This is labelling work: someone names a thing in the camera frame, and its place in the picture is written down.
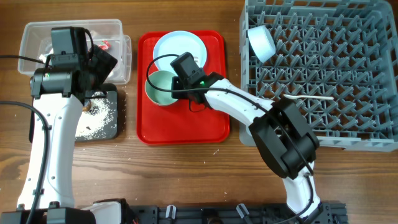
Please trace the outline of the mint green bowl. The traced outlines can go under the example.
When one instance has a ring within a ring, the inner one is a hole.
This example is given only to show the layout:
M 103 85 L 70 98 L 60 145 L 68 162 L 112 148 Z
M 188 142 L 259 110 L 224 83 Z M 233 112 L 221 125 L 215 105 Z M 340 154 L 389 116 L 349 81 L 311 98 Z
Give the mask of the mint green bowl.
M 159 70 L 149 75 L 149 81 L 152 84 L 146 81 L 145 92 L 151 102 L 158 106 L 169 106 L 177 102 L 177 99 L 172 97 L 172 93 L 167 92 L 172 89 L 174 77 L 176 74 L 165 70 Z

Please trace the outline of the light blue round plate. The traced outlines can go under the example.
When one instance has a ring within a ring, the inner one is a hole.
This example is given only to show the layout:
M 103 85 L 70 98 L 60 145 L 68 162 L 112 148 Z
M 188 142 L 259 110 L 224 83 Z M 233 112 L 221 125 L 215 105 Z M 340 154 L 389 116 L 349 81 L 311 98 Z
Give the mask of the light blue round plate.
M 173 31 L 163 35 L 155 44 L 153 58 L 167 54 L 181 55 L 190 52 L 199 67 L 204 67 L 207 50 L 204 42 L 195 34 L 187 31 Z

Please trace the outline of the brown food scrap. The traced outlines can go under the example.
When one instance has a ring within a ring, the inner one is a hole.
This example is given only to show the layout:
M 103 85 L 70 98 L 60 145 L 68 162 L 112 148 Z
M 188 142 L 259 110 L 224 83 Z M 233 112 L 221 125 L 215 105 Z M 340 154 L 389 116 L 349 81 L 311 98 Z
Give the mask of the brown food scrap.
M 89 111 L 90 108 L 91 108 L 91 101 L 90 100 L 85 101 L 85 104 L 83 105 L 83 112 Z

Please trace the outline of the white napkin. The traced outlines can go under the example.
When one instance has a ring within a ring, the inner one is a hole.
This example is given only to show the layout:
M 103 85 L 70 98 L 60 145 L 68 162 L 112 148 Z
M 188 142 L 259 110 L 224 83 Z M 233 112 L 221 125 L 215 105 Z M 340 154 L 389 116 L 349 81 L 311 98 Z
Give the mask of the white napkin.
M 40 54 L 39 60 L 41 60 L 43 63 L 46 62 L 46 59 L 49 55 L 53 54 L 53 47 L 52 45 L 49 45 L 45 48 L 44 52 Z

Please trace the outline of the white rice pile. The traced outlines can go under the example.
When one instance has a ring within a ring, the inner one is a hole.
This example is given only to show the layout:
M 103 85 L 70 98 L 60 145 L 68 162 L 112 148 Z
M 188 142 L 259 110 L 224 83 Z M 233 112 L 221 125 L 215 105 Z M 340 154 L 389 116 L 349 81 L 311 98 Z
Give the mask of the white rice pile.
M 76 129 L 76 141 L 95 141 L 112 139 L 117 135 L 117 98 L 115 93 L 94 92 L 91 108 L 82 112 Z

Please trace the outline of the light blue bowl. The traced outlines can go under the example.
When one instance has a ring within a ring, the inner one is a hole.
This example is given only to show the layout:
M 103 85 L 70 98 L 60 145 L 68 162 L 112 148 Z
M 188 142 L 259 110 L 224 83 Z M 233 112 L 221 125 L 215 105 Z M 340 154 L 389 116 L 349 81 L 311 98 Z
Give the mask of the light blue bowl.
M 276 46 L 266 26 L 257 26 L 248 30 L 251 47 L 260 62 L 265 63 L 276 53 Z

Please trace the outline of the white plastic spoon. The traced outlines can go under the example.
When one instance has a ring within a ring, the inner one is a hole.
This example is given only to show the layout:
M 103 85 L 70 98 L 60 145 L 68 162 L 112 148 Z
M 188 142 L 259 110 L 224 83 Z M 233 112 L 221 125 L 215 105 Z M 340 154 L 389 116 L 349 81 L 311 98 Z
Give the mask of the white plastic spoon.
M 284 94 L 283 97 L 291 99 L 291 100 L 297 100 L 301 98 L 308 98 L 308 99 L 314 99 L 314 100 L 334 100 L 332 96 L 313 96 L 313 95 L 288 95 Z

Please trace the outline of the red snack wrapper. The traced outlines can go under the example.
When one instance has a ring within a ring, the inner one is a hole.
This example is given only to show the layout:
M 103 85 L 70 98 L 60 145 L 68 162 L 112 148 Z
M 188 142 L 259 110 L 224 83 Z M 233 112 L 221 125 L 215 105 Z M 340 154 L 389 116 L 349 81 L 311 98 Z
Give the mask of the red snack wrapper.
M 98 45 L 99 48 L 101 48 L 102 50 L 109 50 L 109 48 L 111 47 L 110 43 L 107 40 L 103 40 L 101 41 L 101 43 Z

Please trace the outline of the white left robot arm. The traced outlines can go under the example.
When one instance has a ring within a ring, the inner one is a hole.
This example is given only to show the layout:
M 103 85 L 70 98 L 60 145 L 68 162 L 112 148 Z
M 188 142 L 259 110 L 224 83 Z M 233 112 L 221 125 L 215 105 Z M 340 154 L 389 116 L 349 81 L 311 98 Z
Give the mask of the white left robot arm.
M 32 149 L 27 178 L 13 212 L 2 223 L 131 223 L 124 199 L 75 207 L 72 165 L 75 134 L 88 100 L 116 96 L 107 83 L 117 60 L 95 45 L 88 29 L 54 27 L 53 53 L 30 79 Z

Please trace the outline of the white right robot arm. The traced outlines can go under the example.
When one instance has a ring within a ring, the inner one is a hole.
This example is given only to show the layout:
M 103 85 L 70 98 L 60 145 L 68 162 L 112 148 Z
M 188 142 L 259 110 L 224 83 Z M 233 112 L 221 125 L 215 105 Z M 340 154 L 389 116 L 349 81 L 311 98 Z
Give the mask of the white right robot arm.
M 295 103 L 251 95 L 218 73 L 207 75 L 185 52 L 170 63 L 182 84 L 176 93 L 207 108 L 222 111 L 249 128 L 263 161 L 282 178 L 287 206 L 307 222 L 320 204 L 313 167 L 320 143 Z

